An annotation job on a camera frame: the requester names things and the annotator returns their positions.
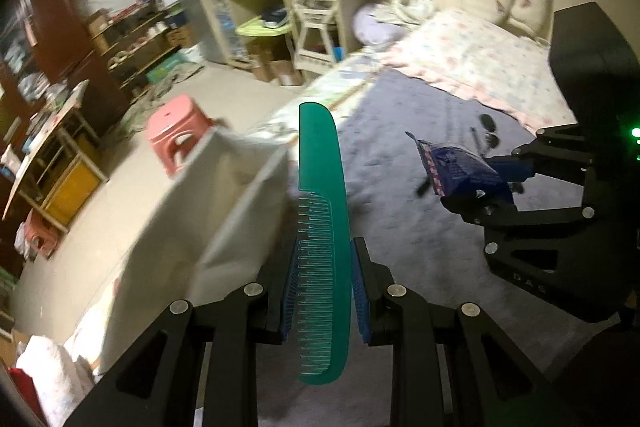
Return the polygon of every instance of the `white cloth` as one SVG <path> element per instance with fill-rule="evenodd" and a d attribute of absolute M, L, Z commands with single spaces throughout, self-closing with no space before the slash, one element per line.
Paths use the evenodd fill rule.
<path fill-rule="evenodd" d="M 431 0 L 381 0 L 372 15 L 378 22 L 414 29 L 433 15 Z"/>
<path fill-rule="evenodd" d="M 254 280 L 287 205 L 287 147 L 210 129 L 129 252 L 102 346 L 105 372 L 176 299 L 218 301 Z"/>
<path fill-rule="evenodd" d="M 62 427 L 94 386 L 86 366 L 47 337 L 31 337 L 15 367 L 33 379 L 49 427 Z"/>

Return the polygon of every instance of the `green tray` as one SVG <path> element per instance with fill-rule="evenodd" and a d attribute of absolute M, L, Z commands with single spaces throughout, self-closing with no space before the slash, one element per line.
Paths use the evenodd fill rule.
<path fill-rule="evenodd" d="M 291 23 L 287 22 L 279 28 L 265 28 L 260 17 L 251 19 L 236 28 L 236 33 L 243 37 L 277 37 L 291 32 Z"/>

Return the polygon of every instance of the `small table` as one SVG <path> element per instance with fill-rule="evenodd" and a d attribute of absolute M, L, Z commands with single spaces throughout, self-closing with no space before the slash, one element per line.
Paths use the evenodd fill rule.
<path fill-rule="evenodd" d="M 84 130 L 87 131 L 87 133 L 89 133 L 89 135 L 97 142 L 100 141 L 98 135 L 89 125 L 89 123 L 84 119 L 84 116 L 82 116 L 82 114 L 80 113 L 80 108 L 82 107 L 82 97 L 84 97 L 84 92 L 86 91 L 88 85 L 89 81 L 83 80 L 76 87 L 74 87 L 71 95 L 66 100 L 62 108 L 60 108 L 57 113 L 52 114 L 47 119 L 44 126 L 42 126 L 42 129 L 39 131 L 39 133 L 36 134 L 35 138 L 31 142 L 28 155 L 24 157 L 24 160 L 22 160 L 20 168 L 15 175 L 15 181 L 11 187 L 9 199 L 7 200 L 6 206 L 4 207 L 4 214 L 2 214 L 2 219 L 6 219 L 6 216 L 9 213 L 9 209 L 12 202 L 14 201 L 16 194 L 20 194 L 27 201 L 27 203 L 29 203 L 37 212 L 42 215 L 42 217 L 44 217 L 60 231 L 68 233 L 69 229 L 65 225 L 60 223 L 55 217 L 51 216 L 40 204 L 33 200 L 30 195 L 22 190 L 24 182 L 29 179 L 31 165 L 38 157 L 38 154 L 40 153 L 44 145 L 52 137 L 57 138 L 63 146 L 67 146 L 72 151 L 74 151 L 82 160 L 82 162 L 87 166 L 87 168 L 89 168 L 89 170 L 91 170 L 91 172 L 93 172 L 103 182 L 107 182 L 109 180 L 108 177 L 91 160 L 91 158 L 89 158 L 89 156 L 87 156 L 84 151 L 80 149 L 71 135 L 62 127 L 62 123 L 66 120 L 66 118 L 68 118 L 69 115 L 73 114 L 76 118 L 78 118 L 78 121 L 80 122 L 82 128 L 84 128 Z"/>

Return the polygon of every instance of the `green comb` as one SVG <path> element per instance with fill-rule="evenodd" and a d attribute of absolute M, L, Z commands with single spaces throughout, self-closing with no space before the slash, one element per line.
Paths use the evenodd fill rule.
<path fill-rule="evenodd" d="M 300 286 L 296 328 L 300 380 L 340 377 L 351 325 L 351 244 L 334 119 L 319 103 L 300 105 Z"/>

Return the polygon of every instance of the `pillow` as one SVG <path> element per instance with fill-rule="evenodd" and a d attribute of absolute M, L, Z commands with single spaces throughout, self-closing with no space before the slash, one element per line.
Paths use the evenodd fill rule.
<path fill-rule="evenodd" d="M 366 46 L 381 46 L 399 41 L 407 33 L 402 26 L 378 22 L 373 16 L 375 4 L 365 4 L 353 18 L 353 33 Z"/>

